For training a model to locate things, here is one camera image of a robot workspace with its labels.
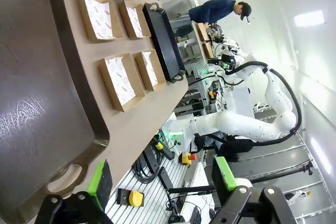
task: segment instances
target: cardboard box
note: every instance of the cardboard box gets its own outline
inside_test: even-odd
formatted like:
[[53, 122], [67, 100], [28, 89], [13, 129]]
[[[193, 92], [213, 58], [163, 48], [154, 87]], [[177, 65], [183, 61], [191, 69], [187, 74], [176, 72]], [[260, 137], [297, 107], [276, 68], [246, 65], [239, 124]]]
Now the cardboard box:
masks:
[[[142, 54], [143, 52], [150, 52], [151, 53], [149, 58], [150, 58], [150, 62], [152, 64], [156, 79], [158, 81], [158, 83], [155, 84], [155, 85], [152, 84], [151, 78], [148, 74], [148, 70], [146, 68], [146, 63], [145, 63], [145, 57]], [[162, 71], [162, 68], [161, 68], [161, 64], [160, 64], [160, 61], [159, 61], [159, 57], [158, 57], [155, 49], [150, 49], [150, 50], [146, 50], [146, 51], [143, 51], [143, 52], [138, 53], [135, 57], [135, 60], [136, 60], [136, 62], [138, 64], [138, 67], [139, 67], [139, 71], [141, 73], [143, 83], [144, 83], [145, 88], [147, 90], [157, 91], [157, 90], [161, 89], [166, 84], [166, 78], [164, 77], [164, 74], [163, 74], [163, 71]]]
[[[119, 57], [123, 57], [121, 62], [127, 73], [129, 84], [132, 86], [135, 93], [135, 97], [125, 104], [122, 104], [117, 96], [116, 87], [113, 85], [111, 74], [108, 69], [108, 60], [112, 60], [114, 58]], [[103, 77], [108, 94], [111, 98], [113, 107], [116, 110], [126, 112], [130, 108], [135, 107], [145, 97], [145, 93], [142, 89], [137, 69], [135, 68], [132, 56], [130, 54], [128, 53], [116, 54], [102, 59], [101, 62], [99, 63], [99, 70]]]
[[209, 37], [208, 37], [208, 33], [206, 32], [204, 24], [203, 23], [197, 23], [196, 27], [197, 27], [198, 35], [199, 35], [201, 41], [208, 41]]
[[[131, 21], [131, 17], [128, 12], [128, 7], [134, 8], [137, 11], [138, 21], [141, 27], [140, 34], [142, 34], [142, 36], [140, 36], [139, 33], [136, 33], [134, 29], [134, 26]], [[121, 14], [121, 18], [124, 22], [127, 34], [130, 38], [148, 38], [151, 36], [151, 32], [149, 31], [149, 27], [148, 27], [145, 15], [143, 14], [142, 7], [143, 5], [135, 4], [127, 0], [123, 1], [119, 5], [119, 11]]]
[[82, 19], [83, 19], [83, 23], [84, 23], [85, 30], [86, 30], [86, 33], [88, 35], [88, 38], [92, 41], [105, 41], [105, 40], [109, 41], [109, 40], [112, 40], [112, 39], [123, 38], [122, 30], [121, 30], [121, 27], [120, 27], [120, 22], [119, 22], [119, 19], [118, 19], [118, 13], [117, 13], [117, 10], [115, 8], [113, 0], [94, 0], [94, 1], [97, 1], [101, 4], [105, 4], [105, 3], [109, 4], [109, 9], [110, 9], [109, 16], [110, 16], [110, 19], [111, 19], [111, 30], [112, 30], [112, 35], [113, 35], [114, 38], [103, 39], [103, 38], [96, 35], [96, 33], [93, 29], [93, 25], [92, 25], [91, 20], [90, 20], [90, 16], [89, 16], [89, 12], [88, 12], [85, 0], [78, 0], [80, 13], [81, 13], [81, 16], [82, 16]]
[[202, 46], [203, 46], [205, 57], [207, 59], [215, 58], [214, 52], [212, 51], [211, 43], [210, 42], [204, 43]]

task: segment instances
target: black tray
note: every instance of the black tray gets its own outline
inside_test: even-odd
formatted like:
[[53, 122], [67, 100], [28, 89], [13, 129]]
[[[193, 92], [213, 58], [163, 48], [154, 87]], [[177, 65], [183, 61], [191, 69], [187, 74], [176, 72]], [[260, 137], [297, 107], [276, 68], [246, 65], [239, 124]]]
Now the black tray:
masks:
[[26, 223], [70, 164], [82, 168], [109, 143], [86, 79], [64, 0], [0, 0], [0, 215]]
[[183, 80], [185, 67], [165, 10], [157, 3], [146, 3], [143, 12], [166, 80]]

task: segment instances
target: brown tabletop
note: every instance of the brown tabletop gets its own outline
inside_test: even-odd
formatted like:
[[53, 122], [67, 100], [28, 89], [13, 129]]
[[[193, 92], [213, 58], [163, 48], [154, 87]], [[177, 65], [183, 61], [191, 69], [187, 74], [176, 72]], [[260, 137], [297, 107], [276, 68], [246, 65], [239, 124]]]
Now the brown tabletop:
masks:
[[[135, 3], [154, 2], [154, 0], [130, 1]], [[132, 108], [128, 112], [114, 110], [98, 70], [98, 61], [112, 54], [136, 53], [154, 48], [152, 40], [151, 38], [129, 39], [119, 17], [124, 39], [92, 43], [87, 39], [77, 0], [65, 0], [65, 4], [84, 70], [111, 136], [109, 146], [90, 165], [85, 182], [77, 187], [76, 191], [87, 190], [98, 161], [105, 159], [109, 162], [113, 186], [115, 186], [130, 169], [156, 131], [168, 119], [187, 91], [187, 81], [169, 83], [162, 90], [156, 92], [145, 91], [146, 97], [136, 108]]]

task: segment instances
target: black cap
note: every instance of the black cap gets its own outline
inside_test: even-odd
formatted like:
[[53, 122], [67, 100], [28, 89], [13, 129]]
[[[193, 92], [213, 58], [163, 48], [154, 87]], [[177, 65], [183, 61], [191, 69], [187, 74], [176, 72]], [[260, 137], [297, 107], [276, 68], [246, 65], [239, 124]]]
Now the black cap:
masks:
[[242, 14], [240, 15], [240, 19], [243, 20], [244, 17], [246, 17], [247, 22], [250, 23], [250, 20], [248, 19], [248, 16], [250, 16], [250, 14], [252, 12], [251, 6], [247, 3], [245, 3], [245, 2], [239, 2], [238, 5], [243, 6], [243, 9], [241, 10]]

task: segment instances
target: fluorescent light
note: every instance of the fluorescent light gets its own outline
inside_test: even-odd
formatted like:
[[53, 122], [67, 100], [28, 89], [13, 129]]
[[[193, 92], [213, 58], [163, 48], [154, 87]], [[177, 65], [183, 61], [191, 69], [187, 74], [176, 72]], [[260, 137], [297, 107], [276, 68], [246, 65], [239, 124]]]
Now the fluorescent light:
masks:
[[322, 165], [324, 166], [325, 171], [328, 174], [331, 174], [331, 164], [330, 164], [326, 154], [322, 150], [321, 146], [319, 145], [319, 143], [314, 138], [311, 138], [310, 142], [311, 142], [311, 145], [313, 146], [314, 150], [316, 151], [316, 154], [319, 156], [320, 161], [322, 162]]
[[295, 24], [301, 27], [316, 26], [324, 24], [324, 16], [321, 10], [300, 14], [294, 17]]

